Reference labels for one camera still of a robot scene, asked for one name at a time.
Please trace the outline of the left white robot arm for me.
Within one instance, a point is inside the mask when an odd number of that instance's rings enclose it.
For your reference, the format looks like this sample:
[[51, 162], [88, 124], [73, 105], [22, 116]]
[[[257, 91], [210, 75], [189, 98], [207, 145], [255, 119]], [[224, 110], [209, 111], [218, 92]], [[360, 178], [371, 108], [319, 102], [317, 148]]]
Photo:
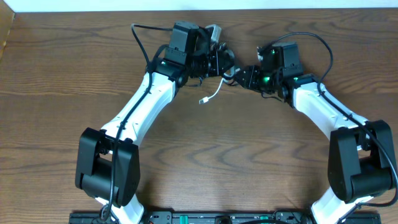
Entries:
[[124, 108], [101, 129], [81, 134], [75, 185], [103, 206], [98, 214], [71, 214], [70, 223], [139, 223], [144, 214], [136, 196], [139, 146], [146, 132], [189, 78], [231, 78], [226, 72], [234, 56], [219, 42], [220, 26], [177, 21], [169, 32], [170, 42], [153, 58], [144, 55], [142, 83]]

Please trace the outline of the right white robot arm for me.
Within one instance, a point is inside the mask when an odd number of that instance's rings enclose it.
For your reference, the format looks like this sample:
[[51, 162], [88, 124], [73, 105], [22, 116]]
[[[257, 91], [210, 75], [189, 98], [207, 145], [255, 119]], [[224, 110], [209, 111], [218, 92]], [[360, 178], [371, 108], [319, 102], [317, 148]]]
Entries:
[[304, 223], [344, 223], [371, 199], [397, 188], [397, 165], [389, 125], [368, 121], [339, 102], [311, 73], [304, 73], [295, 42], [257, 50], [260, 65], [235, 73], [245, 89], [277, 94], [306, 115], [329, 140], [329, 189], [314, 202]]

